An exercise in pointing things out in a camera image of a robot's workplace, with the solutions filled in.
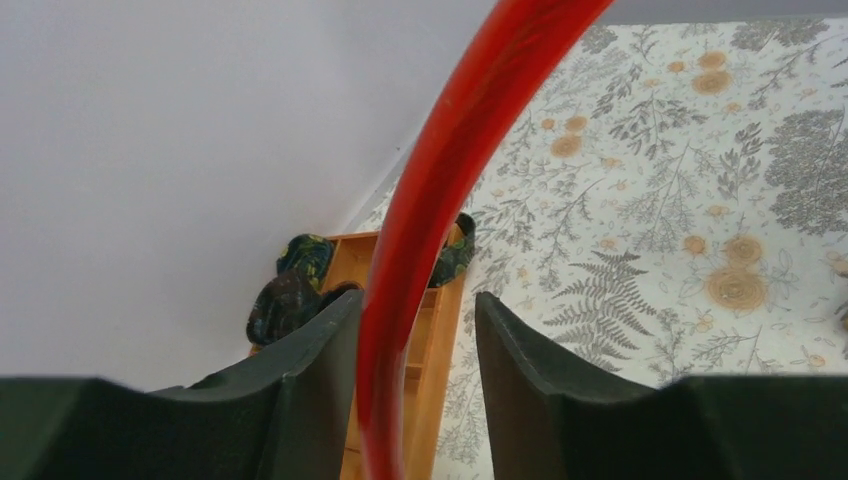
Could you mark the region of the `red cable lock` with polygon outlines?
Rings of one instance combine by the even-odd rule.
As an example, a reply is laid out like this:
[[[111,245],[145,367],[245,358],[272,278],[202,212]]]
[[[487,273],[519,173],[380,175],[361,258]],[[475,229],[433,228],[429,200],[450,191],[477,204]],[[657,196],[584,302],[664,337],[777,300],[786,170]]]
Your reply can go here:
[[[387,209],[364,294],[356,403],[366,478],[404,475],[406,348],[446,235],[517,117],[608,7],[496,2],[435,101]]]

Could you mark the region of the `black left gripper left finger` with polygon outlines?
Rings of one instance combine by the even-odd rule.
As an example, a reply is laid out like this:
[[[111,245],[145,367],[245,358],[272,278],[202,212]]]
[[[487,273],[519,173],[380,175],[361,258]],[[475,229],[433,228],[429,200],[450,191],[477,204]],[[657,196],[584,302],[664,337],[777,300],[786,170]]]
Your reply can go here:
[[[5,377],[5,479],[336,479],[363,294],[188,387]]]

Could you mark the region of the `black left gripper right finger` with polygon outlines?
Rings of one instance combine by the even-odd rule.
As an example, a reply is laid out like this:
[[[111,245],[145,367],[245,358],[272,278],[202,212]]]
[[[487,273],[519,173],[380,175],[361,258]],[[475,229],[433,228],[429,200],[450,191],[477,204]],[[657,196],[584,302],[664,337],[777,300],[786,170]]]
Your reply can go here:
[[[833,479],[847,475],[847,380],[626,380],[529,327],[491,293],[475,331],[498,479]]]

